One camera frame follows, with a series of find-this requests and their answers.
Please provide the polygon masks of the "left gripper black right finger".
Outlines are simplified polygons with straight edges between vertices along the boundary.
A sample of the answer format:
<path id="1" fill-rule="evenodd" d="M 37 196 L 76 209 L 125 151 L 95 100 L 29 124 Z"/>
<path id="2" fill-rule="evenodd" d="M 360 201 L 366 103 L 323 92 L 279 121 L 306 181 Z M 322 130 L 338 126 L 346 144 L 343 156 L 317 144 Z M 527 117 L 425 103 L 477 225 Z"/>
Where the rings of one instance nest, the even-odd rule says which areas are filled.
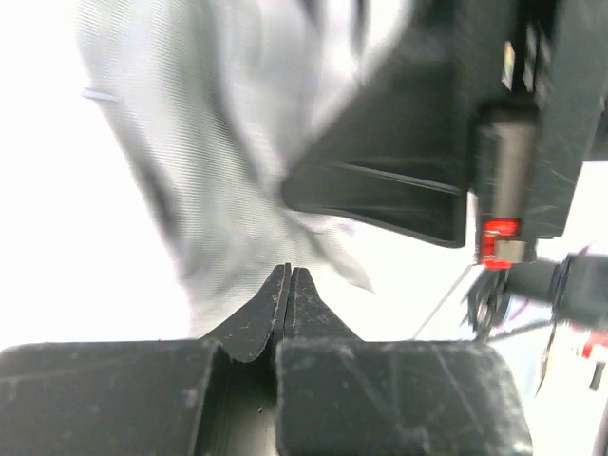
<path id="1" fill-rule="evenodd" d="M 469 341 L 365 342 L 294 270 L 275 352 L 282 455 L 529 455 L 504 359 Z"/>

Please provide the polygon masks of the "grey skirt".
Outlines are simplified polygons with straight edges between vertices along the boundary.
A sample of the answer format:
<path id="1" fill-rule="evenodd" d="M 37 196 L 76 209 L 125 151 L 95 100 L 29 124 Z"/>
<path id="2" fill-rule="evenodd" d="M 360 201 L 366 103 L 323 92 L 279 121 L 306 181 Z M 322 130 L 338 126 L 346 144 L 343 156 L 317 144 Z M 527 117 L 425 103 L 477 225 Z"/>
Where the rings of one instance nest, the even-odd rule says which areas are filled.
<path id="1" fill-rule="evenodd" d="M 279 186 L 370 79 L 410 1 L 80 1 L 97 102 L 158 224 L 189 332 L 233 314 L 278 264 L 312 271 L 360 336 L 390 340 L 371 249 L 384 233 L 285 207 Z"/>

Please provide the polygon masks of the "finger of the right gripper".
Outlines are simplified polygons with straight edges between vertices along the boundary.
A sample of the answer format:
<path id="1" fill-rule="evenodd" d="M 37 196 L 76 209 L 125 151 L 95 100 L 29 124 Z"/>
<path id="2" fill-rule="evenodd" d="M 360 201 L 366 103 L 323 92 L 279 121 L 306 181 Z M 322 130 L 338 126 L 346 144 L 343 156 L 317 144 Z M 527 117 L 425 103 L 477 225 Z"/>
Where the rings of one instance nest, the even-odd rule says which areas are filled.
<path id="1" fill-rule="evenodd" d="M 464 246 L 464 171 L 454 128 L 463 5 L 414 2 L 388 57 L 282 183 L 289 208 Z"/>

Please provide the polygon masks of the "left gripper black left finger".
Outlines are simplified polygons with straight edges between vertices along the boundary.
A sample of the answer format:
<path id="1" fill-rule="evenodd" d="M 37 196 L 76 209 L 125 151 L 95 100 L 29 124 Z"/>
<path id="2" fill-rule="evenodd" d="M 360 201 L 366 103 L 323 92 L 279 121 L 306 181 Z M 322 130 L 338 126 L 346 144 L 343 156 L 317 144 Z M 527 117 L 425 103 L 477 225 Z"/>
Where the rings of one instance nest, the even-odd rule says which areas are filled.
<path id="1" fill-rule="evenodd" d="M 291 268 L 199 339 L 67 342 L 1 353 L 5 455 L 273 455 Z"/>

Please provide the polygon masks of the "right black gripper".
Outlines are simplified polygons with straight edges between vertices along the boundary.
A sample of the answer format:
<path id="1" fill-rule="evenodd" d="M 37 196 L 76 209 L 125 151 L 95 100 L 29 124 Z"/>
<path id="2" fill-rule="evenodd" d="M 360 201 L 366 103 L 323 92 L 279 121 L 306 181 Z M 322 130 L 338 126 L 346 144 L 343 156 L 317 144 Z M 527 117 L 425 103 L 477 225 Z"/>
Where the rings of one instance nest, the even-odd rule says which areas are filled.
<path id="1" fill-rule="evenodd" d="M 566 226 L 607 102 L 607 4 L 522 1 L 508 97 L 476 132 L 483 289 L 499 294 Z"/>

